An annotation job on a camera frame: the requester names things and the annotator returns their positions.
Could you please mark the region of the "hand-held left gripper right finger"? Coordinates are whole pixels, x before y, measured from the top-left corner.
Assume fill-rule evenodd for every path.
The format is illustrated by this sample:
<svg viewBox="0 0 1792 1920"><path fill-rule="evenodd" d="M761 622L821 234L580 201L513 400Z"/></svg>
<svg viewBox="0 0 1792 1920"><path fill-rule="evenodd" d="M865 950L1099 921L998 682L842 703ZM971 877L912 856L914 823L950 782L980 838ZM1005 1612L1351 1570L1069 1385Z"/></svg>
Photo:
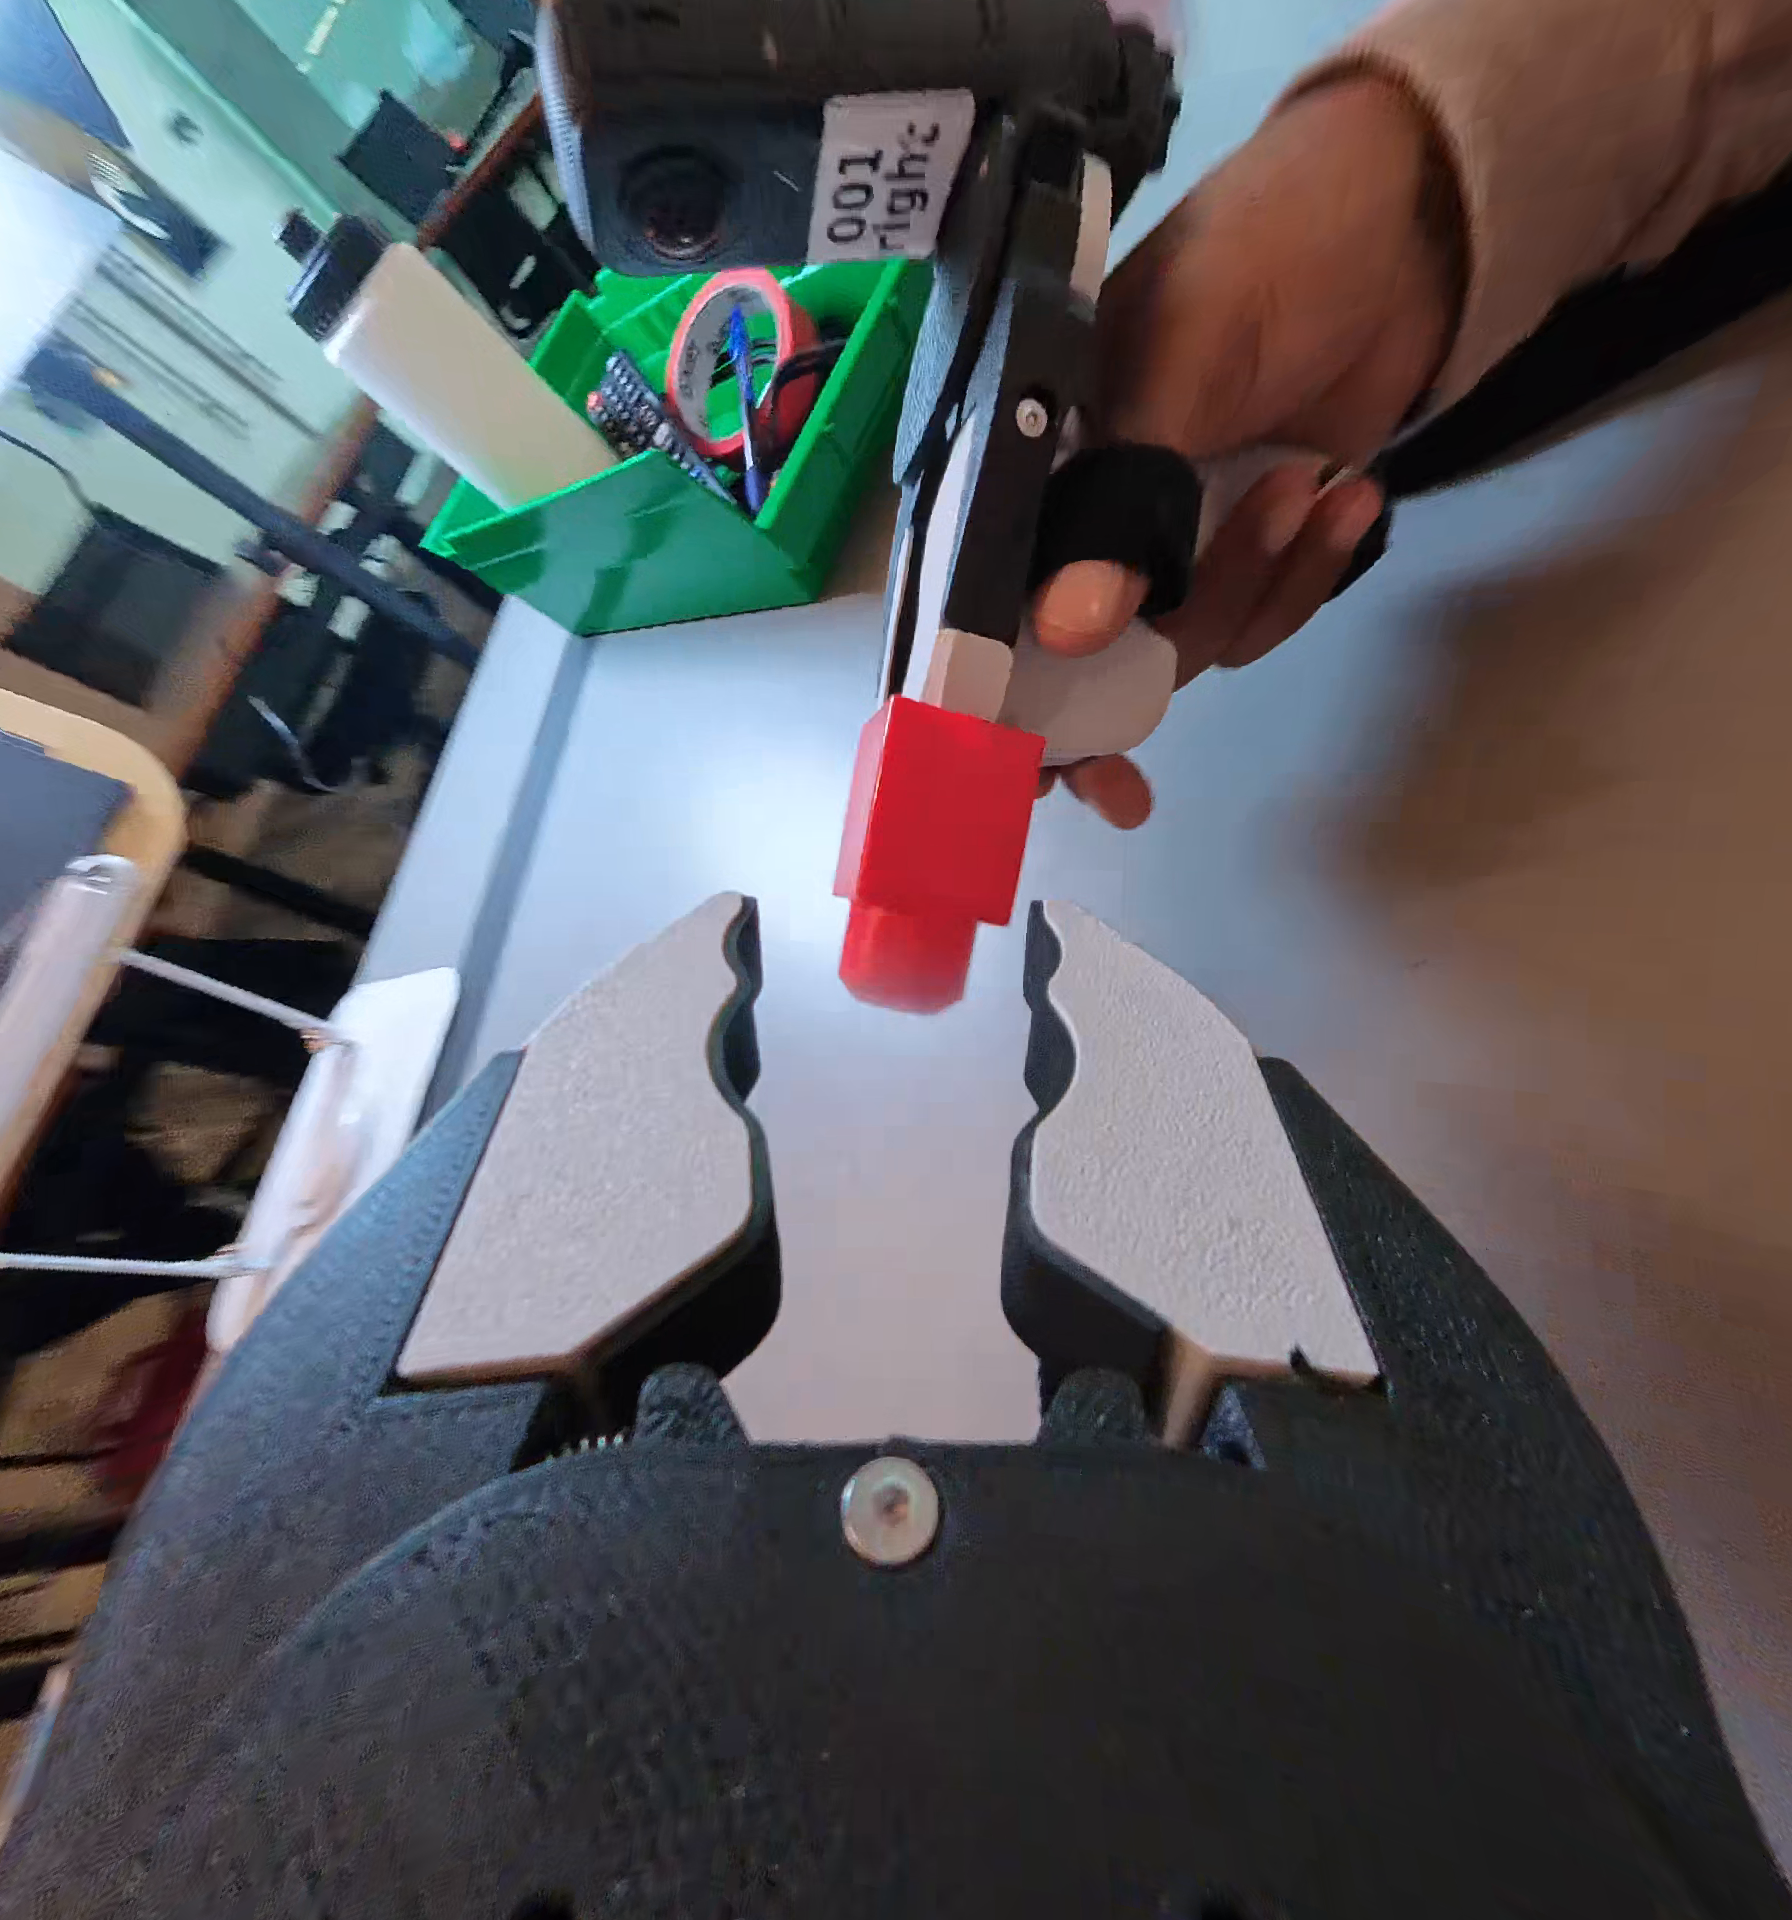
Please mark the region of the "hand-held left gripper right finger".
<svg viewBox="0 0 1792 1920"><path fill-rule="evenodd" d="M1031 909L1024 1003L1035 1111L1011 1150L1002 1305L1038 1385L1375 1385L1364 1316L1235 1020L1067 900Z"/></svg>

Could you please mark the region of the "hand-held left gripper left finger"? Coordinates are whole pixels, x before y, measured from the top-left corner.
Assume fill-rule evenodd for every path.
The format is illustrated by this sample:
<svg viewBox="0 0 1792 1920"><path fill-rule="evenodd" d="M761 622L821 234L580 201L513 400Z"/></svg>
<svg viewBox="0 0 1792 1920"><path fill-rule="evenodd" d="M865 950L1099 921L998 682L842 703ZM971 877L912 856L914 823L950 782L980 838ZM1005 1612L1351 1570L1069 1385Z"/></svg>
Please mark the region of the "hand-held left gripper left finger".
<svg viewBox="0 0 1792 1920"><path fill-rule="evenodd" d="M397 1375L635 1388L732 1373L781 1309L760 909L718 894L566 997L519 1056Z"/></svg>

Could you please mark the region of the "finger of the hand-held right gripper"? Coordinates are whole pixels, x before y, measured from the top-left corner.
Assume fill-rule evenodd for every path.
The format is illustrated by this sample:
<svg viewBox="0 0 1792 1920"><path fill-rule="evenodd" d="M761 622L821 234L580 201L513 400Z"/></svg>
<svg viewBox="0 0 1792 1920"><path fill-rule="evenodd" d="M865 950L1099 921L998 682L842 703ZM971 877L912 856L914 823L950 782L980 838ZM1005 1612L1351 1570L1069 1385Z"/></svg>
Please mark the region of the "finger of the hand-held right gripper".
<svg viewBox="0 0 1792 1920"><path fill-rule="evenodd" d="M938 628L932 641L932 707L996 724L1005 707L1016 648L958 628Z"/></svg>
<svg viewBox="0 0 1792 1920"><path fill-rule="evenodd" d="M975 463L971 441L954 441L932 506L909 509L892 548L884 609L881 694L932 705L932 641L947 622L951 570L961 549L961 515Z"/></svg>

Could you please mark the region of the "green plastic bin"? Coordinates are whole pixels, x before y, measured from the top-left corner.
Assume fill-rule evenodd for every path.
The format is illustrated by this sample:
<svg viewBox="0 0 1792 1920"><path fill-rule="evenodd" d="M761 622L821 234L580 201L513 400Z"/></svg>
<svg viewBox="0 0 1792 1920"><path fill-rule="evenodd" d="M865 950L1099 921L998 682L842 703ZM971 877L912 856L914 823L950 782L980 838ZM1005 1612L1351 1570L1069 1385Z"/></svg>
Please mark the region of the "green plastic bin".
<svg viewBox="0 0 1792 1920"><path fill-rule="evenodd" d="M817 602L858 509L888 483L932 273L921 260L869 260L786 267L773 280L807 319L792 340L836 354L785 404L786 418L804 415L796 433L770 441L761 516L744 509L740 404L721 379L705 415L728 451L707 463L726 498L661 451L517 513L460 480L426 551L586 638Z"/></svg>

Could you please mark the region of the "person's right forearm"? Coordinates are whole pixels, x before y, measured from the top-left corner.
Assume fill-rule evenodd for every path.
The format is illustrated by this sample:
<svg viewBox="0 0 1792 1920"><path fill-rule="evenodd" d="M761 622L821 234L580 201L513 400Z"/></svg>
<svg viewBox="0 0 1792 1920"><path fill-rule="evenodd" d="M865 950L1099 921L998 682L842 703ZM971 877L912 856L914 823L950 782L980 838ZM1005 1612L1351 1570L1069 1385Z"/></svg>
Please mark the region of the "person's right forearm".
<svg viewBox="0 0 1792 1920"><path fill-rule="evenodd" d="M1354 78L1414 106L1460 193L1438 409L1568 294L1657 262L1792 159L1792 2L1391 4L1276 106Z"/></svg>

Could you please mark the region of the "person's right hand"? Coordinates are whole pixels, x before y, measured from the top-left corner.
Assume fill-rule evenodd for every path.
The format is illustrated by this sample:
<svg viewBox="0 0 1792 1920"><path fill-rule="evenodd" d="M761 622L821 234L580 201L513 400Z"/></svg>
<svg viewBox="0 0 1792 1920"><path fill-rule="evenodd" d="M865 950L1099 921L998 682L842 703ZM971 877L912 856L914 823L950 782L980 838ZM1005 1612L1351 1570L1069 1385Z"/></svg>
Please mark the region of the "person's right hand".
<svg viewBox="0 0 1792 1920"><path fill-rule="evenodd" d="M1108 278L1100 441L1200 466L1287 452L1161 626L1176 690L1257 663L1338 593L1385 506L1370 463L1433 387L1463 276L1434 127L1360 73L1269 112Z"/></svg>

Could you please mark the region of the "blue pen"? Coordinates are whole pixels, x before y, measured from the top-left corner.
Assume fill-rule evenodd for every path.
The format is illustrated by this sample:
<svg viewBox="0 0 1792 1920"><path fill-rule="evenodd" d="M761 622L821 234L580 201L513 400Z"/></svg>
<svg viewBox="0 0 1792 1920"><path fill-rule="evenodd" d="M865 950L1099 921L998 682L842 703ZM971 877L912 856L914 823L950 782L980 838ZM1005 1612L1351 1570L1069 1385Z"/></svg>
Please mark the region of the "blue pen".
<svg viewBox="0 0 1792 1920"><path fill-rule="evenodd" d="M767 322L769 311L746 303L746 295L737 294L722 334L726 367L740 404L741 495L750 519L763 513L773 480L773 441L763 400L773 375L774 337Z"/></svg>

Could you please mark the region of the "red tape roll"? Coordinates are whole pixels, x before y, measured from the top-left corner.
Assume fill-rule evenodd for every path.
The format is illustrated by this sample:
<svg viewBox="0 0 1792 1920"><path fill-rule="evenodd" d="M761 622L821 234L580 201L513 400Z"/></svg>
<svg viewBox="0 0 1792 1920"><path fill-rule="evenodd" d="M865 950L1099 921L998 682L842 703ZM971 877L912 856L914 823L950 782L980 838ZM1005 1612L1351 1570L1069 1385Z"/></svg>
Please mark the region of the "red tape roll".
<svg viewBox="0 0 1792 1920"><path fill-rule="evenodd" d="M694 451L722 465L740 458L740 399L717 412L717 384L736 379L730 327L741 322L750 346L752 384L758 399L769 397L770 376L761 372L778 359L792 357L813 341L807 314L788 297L785 285L761 268L725 270L708 280L683 313L670 346L667 400Z"/></svg>

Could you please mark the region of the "black remote control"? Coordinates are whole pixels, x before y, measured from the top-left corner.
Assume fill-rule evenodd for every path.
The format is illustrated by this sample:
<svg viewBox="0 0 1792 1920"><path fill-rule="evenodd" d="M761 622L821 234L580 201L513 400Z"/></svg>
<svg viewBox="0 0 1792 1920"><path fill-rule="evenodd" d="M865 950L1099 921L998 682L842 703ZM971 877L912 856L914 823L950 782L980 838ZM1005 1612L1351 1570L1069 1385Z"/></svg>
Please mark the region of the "black remote control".
<svg viewBox="0 0 1792 1920"><path fill-rule="evenodd" d="M617 458L627 460L645 452L661 455L692 483L741 513L736 494L717 466L695 449L670 406L643 376L639 363L622 350L607 354L596 382L589 391L583 413Z"/></svg>

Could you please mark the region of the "white metal rod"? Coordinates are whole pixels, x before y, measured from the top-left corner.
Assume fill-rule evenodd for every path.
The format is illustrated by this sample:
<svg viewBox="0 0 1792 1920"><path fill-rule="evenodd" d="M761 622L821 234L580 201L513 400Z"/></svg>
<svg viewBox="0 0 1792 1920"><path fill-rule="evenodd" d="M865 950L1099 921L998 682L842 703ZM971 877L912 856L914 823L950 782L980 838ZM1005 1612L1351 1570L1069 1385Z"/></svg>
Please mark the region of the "white metal rod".
<svg viewBox="0 0 1792 1920"><path fill-rule="evenodd" d="M204 1260L164 1262L132 1257L85 1257L63 1253L12 1253L0 1251L0 1276L65 1276L86 1281L158 1281L169 1285L183 1283L224 1283L255 1279L267 1273L265 1263L252 1263L237 1255L235 1249L213 1253Z"/></svg>
<svg viewBox="0 0 1792 1920"><path fill-rule="evenodd" d="M183 994L204 995L216 1003L250 1015L258 1020L293 1031L309 1053L356 1050L356 1034L332 1017L316 1017L268 995L258 995L244 988L218 981L210 975L195 973L136 948L115 948L115 967L129 973L173 988Z"/></svg>

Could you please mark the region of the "white bottle black cap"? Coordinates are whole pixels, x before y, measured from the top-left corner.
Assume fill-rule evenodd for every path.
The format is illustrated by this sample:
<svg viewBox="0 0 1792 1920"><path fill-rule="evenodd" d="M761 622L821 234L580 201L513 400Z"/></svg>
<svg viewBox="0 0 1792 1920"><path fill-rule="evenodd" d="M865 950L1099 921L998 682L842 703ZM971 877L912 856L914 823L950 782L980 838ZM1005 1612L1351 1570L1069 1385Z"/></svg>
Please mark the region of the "white bottle black cap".
<svg viewBox="0 0 1792 1920"><path fill-rule="evenodd" d="M319 227L297 208L277 241L299 267L293 325L499 513L617 465L596 427L415 246L356 216Z"/></svg>

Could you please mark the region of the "black light stand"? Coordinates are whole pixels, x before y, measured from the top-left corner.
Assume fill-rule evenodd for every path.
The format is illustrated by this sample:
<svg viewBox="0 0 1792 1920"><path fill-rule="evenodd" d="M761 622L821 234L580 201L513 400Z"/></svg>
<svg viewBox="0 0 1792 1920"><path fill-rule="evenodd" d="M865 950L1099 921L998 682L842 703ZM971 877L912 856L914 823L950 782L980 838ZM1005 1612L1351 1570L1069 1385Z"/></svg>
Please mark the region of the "black light stand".
<svg viewBox="0 0 1792 1920"><path fill-rule="evenodd" d="M213 465L203 452L191 449L160 421L140 413L131 400L108 384L95 363L76 350L48 344L36 351L22 382L37 395L78 409L113 430L129 444L198 489L258 537L263 553L293 564L309 574L335 582L344 596L361 602L370 612L401 626L434 655L472 672L479 650L456 635L438 613L426 612L415 598L391 586L370 572L352 551L324 537L304 519L293 516L250 485Z"/></svg>

